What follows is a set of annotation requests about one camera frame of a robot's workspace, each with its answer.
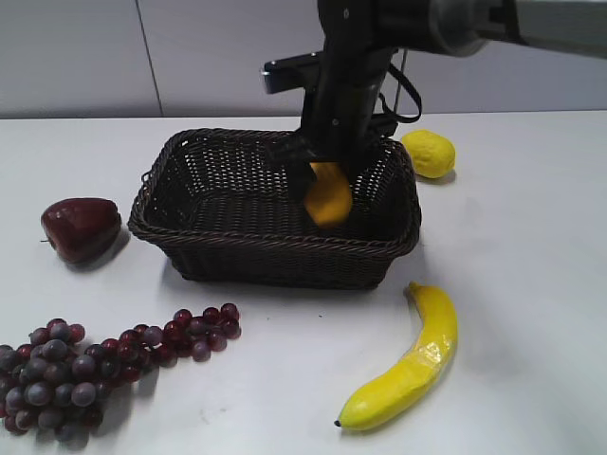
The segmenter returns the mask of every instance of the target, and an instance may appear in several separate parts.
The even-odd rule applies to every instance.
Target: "white table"
[[[422,241],[373,292],[185,282],[135,238],[74,273],[39,240],[66,197],[129,216],[164,141],[196,127],[293,129],[295,118],[0,121],[0,342],[48,319],[101,342],[185,307],[238,303],[243,335],[207,364],[181,360],[117,392],[101,436],[59,447],[0,432],[2,454],[599,454],[607,452],[607,112],[428,115],[457,147],[457,176],[418,184]],[[400,137],[406,129],[398,131]],[[392,425],[333,426],[360,385],[416,338],[409,280],[443,286],[459,313],[446,378]]]

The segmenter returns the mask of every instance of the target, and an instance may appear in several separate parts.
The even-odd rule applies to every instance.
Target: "banana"
[[[440,288],[409,284],[424,327],[414,347],[380,377],[358,389],[341,411],[338,427],[375,428],[419,400],[440,376],[457,345],[457,315]]]

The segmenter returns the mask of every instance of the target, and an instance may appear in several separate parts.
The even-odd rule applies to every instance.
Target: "wicker basket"
[[[284,171],[265,162],[287,132],[191,130],[164,146],[128,227],[159,246],[187,280],[293,287],[377,286],[419,238],[421,211],[409,157],[379,141],[379,160],[352,185],[342,226],[319,229],[289,199]]]

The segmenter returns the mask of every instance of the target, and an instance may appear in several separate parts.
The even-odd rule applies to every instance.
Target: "lemon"
[[[455,166],[455,147],[432,131],[416,130],[403,136],[401,142],[409,152],[415,173],[428,178],[439,178]]]

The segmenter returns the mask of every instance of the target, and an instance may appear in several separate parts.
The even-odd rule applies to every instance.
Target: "red apple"
[[[120,224],[116,204],[95,197],[65,199],[42,214],[48,241],[70,264],[100,257],[118,237]]]

